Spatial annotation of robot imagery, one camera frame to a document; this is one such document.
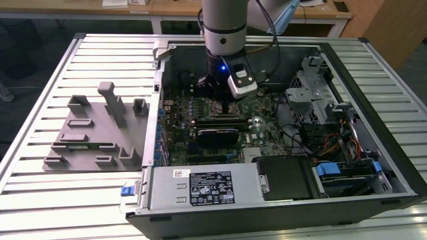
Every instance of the blue plastic tab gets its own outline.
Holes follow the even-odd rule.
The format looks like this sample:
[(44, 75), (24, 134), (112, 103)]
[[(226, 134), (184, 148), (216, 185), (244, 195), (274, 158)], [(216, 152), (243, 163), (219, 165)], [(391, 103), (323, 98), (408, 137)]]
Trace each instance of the blue plastic tab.
[(323, 168), (320, 165), (315, 167), (315, 170), (318, 171), (319, 176), (323, 176), (326, 174), (326, 171), (323, 171)]
[(120, 195), (122, 197), (134, 196), (135, 195), (134, 192), (135, 192), (135, 186), (123, 186)]
[(166, 111), (163, 110), (163, 108), (159, 108), (159, 117), (164, 117), (166, 116)]
[(378, 161), (374, 162), (374, 168), (378, 174), (383, 171), (382, 165)]
[(155, 151), (154, 152), (154, 160), (159, 160), (160, 159), (160, 152)]
[(339, 165), (335, 162), (320, 163), (315, 169), (319, 176), (342, 173)]

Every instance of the white object on desk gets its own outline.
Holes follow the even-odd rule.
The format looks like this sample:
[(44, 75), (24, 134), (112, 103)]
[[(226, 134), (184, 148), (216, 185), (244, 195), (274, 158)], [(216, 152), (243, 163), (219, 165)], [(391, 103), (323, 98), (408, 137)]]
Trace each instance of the white object on desk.
[(322, 4), (324, 4), (323, 0), (310, 0), (310, 1), (302, 1), (299, 3), (302, 7), (314, 7)]
[(128, 7), (128, 0), (103, 0), (103, 9), (126, 9)]
[(150, 0), (128, 0), (128, 4), (147, 5)]

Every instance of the power supply label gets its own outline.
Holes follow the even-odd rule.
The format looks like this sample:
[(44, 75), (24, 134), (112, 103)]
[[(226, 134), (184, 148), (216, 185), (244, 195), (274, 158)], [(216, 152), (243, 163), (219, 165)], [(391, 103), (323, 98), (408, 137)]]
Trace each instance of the power supply label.
[(235, 203), (235, 190), (231, 171), (190, 174), (190, 203), (208, 206)]

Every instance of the green circuit board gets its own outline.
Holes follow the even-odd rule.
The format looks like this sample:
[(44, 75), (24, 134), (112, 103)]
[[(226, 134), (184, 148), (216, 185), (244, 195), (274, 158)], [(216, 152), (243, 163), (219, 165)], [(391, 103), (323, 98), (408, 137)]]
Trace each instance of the green circuit board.
[(266, 94), (246, 97), (238, 104), (238, 116), (251, 118), (250, 131), (240, 131), (235, 145), (227, 148), (199, 148), (198, 152), (190, 151), (198, 143), (192, 140), (195, 132), (191, 122), (195, 119), (211, 120), (212, 101), (207, 98), (176, 96), (172, 101), (166, 101), (167, 109), (167, 141), (170, 153), (170, 166), (191, 165), (190, 157), (228, 156), (228, 163), (243, 163), (243, 148), (259, 147), (263, 156), (286, 155), (287, 149), (272, 108), (278, 104), (274, 95)]

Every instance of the aluminum table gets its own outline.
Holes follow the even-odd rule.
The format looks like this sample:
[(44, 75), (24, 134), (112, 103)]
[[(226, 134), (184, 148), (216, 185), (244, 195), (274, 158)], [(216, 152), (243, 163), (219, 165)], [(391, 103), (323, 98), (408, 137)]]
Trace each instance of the aluminum table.
[[(21, 239), (143, 240), (128, 224), (120, 204), (136, 197), (120, 197), (122, 186), (140, 178), (140, 172), (44, 172), (49, 153), (69, 113), (72, 95), (104, 101), (98, 93), (102, 81), (112, 81), (124, 102), (135, 97), (151, 101), (155, 81), (154, 48), (160, 42), (200, 41), (192, 35), (78, 34), (59, 62), (44, 91), (0, 163), (0, 235)], [(271, 41), (248, 37), (248, 42)], [(427, 108), (371, 44), (358, 39), (290, 38), (280, 42), (328, 42), (367, 99), (427, 179)], [(336, 89), (346, 100), (343, 89)], [(343, 226), (299, 228), (203, 237), (198, 239), (427, 239), (427, 206), (392, 210)]]

